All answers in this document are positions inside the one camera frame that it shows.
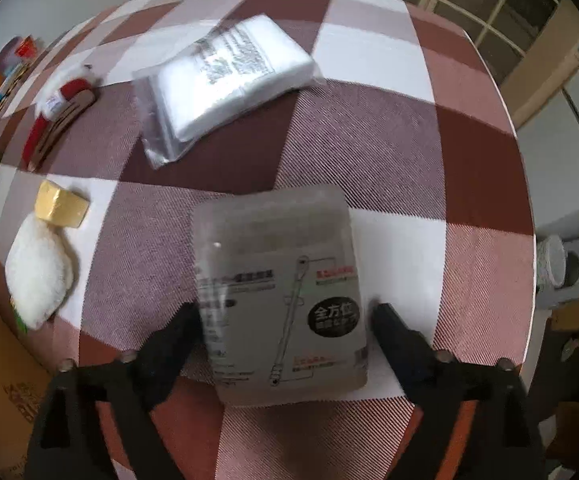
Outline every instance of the gray packaged product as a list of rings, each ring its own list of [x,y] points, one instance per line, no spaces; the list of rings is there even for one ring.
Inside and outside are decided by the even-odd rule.
[[[323,399],[365,384],[364,309],[338,187],[205,202],[194,214],[194,251],[224,403]]]

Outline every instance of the white fluffy sponge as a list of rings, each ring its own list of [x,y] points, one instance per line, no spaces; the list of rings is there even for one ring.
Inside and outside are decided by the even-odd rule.
[[[23,322],[38,329],[72,286],[72,262],[60,238],[31,213],[21,224],[6,261],[7,288]]]

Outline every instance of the round table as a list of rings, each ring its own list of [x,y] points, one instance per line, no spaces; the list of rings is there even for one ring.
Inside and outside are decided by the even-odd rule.
[[[310,52],[327,85],[291,92],[153,171],[132,73],[217,25],[268,14]],[[21,164],[44,85],[90,64],[99,99],[36,174]],[[0,309],[4,262],[44,178],[86,196],[62,235],[78,262],[58,315],[23,341],[48,367],[138,348],[195,296],[190,215],[222,194],[320,182],[346,194],[361,294],[389,301],[435,348],[493,364],[524,359],[534,232],[513,126],[463,30],[400,0],[134,0],[57,39],[0,118]],[[107,406],[102,425],[126,468]],[[367,386],[338,399],[234,409],[218,401],[202,348],[153,412],[188,479],[380,479],[413,406],[374,340]]]

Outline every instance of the clear plastic bag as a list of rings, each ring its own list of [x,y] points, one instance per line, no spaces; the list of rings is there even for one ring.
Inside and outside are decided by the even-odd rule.
[[[364,309],[341,189],[205,202],[194,214],[194,253],[224,403],[324,399],[365,384]]]
[[[285,92],[322,84],[316,62],[268,16],[214,30],[134,75],[143,144],[154,169],[214,128]]]

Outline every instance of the black circle label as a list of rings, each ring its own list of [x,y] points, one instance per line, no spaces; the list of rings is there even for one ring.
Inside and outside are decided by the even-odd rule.
[[[361,319],[352,298],[335,297],[316,303],[307,314],[310,329],[323,337],[342,337],[356,328]]]

